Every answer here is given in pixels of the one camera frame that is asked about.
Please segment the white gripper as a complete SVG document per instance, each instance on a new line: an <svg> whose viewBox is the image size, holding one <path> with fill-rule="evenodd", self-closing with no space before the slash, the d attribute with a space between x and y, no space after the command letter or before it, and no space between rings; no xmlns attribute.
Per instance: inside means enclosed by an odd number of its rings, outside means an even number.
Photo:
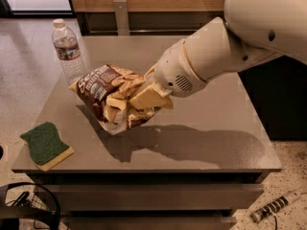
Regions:
<svg viewBox="0 0 307 230"><path fill-rule="evenodd" d="M201 91L207 81L203 80L192 67L181 39L167 49L156 64L155 81L140 87L130 97L130 104L136 109L150 107L173 108L170 95L185 98ZM127 108L127 100L106 97L105 117L113 122L119 111Z"/></svg>

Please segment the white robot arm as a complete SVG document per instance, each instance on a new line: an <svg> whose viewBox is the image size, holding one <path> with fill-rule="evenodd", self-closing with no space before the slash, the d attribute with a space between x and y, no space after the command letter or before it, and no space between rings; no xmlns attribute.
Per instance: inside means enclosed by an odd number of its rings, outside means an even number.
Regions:
<svg viewBox="0 0 307 230"><path fill-rule="evenodd" d="M225 73L240 72L273 58L307 61L307 0L224 0L217 17L167 49L142 78L119 79L106 97L112 123L152 118Z"/></svg>

